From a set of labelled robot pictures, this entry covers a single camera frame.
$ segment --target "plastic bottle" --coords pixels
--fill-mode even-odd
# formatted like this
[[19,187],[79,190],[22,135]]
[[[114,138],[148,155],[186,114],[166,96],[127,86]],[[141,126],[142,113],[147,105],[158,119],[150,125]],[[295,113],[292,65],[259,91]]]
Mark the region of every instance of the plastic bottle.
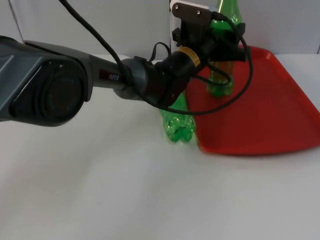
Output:
[[[232,20],[235,25],[242,23],[243,19],[239,10],[238,0],[219,0],[217,4],[218,12],[224,14]],[[225,21],[212,21],[212,30],[219,36],[224,36],[226,31],[232,31],[229,24]],[[215,67],[225,71],[230,76],[234,73],[234,62],[224,61],[224,62],[211,62]],[[220,74],[211,71],[209,79],[214,83],[226,83],[227,80]],[[234,79],[227,86],[214,86],[211,84],[207,85],[207,91],[215,97],[229,96],[234,90]]]
[[[180,94],[175,103],[171,106],[172,109],[188,111],[188,104],[183,93]],[[174,143],[181,140],[184,143],[189,142],[195,131],[196,122],[191,115],[182,115],[160,110],[163,117],[163,129],[167,137]]]

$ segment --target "black cable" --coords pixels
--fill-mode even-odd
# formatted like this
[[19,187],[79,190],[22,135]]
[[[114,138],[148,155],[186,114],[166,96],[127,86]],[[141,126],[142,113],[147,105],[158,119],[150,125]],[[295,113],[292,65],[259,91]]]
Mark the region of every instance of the black cable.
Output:
[[165,49],[166,49],[166,51],[168,52],[168,56],[170,56],[171,55],[171,49],[170,49],[170,47],[167,45],[167,44],[165,44],[164,42],[157,42],[155,45],[154,45],[154,47],[153,47],[153,50],[152,50],[152,55],[151,55],[151,57],[150,57],[150,59],[149,59],[149,63],[151,63],[152,61],[154,61],[155,59],[156,59],[156,55],[157,55],[157,46],[158,45],[162,45],[162,46],[164,46],[165,47]]
[[98,42],[110,53],[117,63],[121,73],[129,81],[131,76],[125,65],[121,62],[118,54],[115,50],[104,40],[104,38],[91,26],[80,14],[68,3],[67,0],[59,0],[59,2],[65,7],[65,9],[74,17],[85,29],[89,31]]
[[207,84],[210,84],[210,85],[213,85],[213,86],[218,86],[218,87],[225,87],[225,86],[228,86],[231,81],[232,81],[232,77],[227,74],[225,71],[221,70],[220,68],[216,67],[216,66],[213,66],[212,64],[208,63],[206,65],[211,71],[213,72],[216,72],[218,74],[220,74],[221,76],[223,76],[225,79],[226,79],[226,82],[224,83],[219,83],[219,82],[214,82],[214,81],[211,81],[210,79],[206,78],[206,77],[203,77],[203,76],[200,76],[200,75],[196,75],[194,76],[195,79],[199,79]]
[[[124,77],[127,79],[127,81],[129,81],[129,83],[132,84],[133,83],[132,76],[130,75],[130,73],[127,70],[126,66],[121,62],[121,60],[120,60],[119,56],[117,55],[117,53],[112,49],[112,47],[103,39],[103,37],[84,18],[82,18],[76,12],[76,10],[73,9],[73,7],[67,2],[67,0],[59,0],[59,2],[110,53],[110,55],[114,58],[115,62],[118,64],[118,67],[119,67],[119,70],[121,71],[121,73],[124,75]],[[159,106],[158,104],[149,101],[146,97],[144,97],[142,94],[140,94],[140,92],[138,90],[136,90],[134,88],[134,86],[133,86],[132,89],[135,91],[137,96],[139,98],[141,98],[141,100],[145,101],[146,103],[148,103],[149,105],[151,105],[151,106],[153,106],[155,108],[158,108],[158,109],[161,109],[161,110],[164,110],[164,111],[167,111],[167,112],[171,112],[171,113],[175,113],[175,114],[181,114],[181,115],[201,116],[201,115],[212,114],[212,113],[215,113],[217,111],[220,111],[220,110],[228,107],[229,105],[234,103],[236,100],[238,100],[246,92],[246,90],[249,88],[249,86],[251,84],[253,71],[254,71],[254,66],[253,66],[252,57],[251,57],[251,53],[250,53],[249,47],[248,47],[245,39],[243,38],[243,36],[238,32],[237,27],[235,26],[235,24],[229,18],[227,18],[226,16],[224,16],[223,14],[221,14],[219,12],[213,12],[212,16],[213,16],[213,19],[215,19],[217,21],[226,21],[230,25],[232,30],[235,32],[235,34],[237,35],[237,37],[240,39],[241,43],[243,44],[244,50],[245,50],[245,52],[247,54],[247,58],[248,58],[248,61],[249,61],[249,66],[250,66],[249,78],[248,78],[247,84],[240,91],[240,93],[238,93],[231,100],[227,101],[226,103],[224,103],[221,106],[216,107],[214,109],[211,109],[211,110],[208,110],[208,111],[192,112],[192,111],[182,111],[182,110],[176,110],[176,109],[173,109],[173,108],[170,108],[170,107]]]

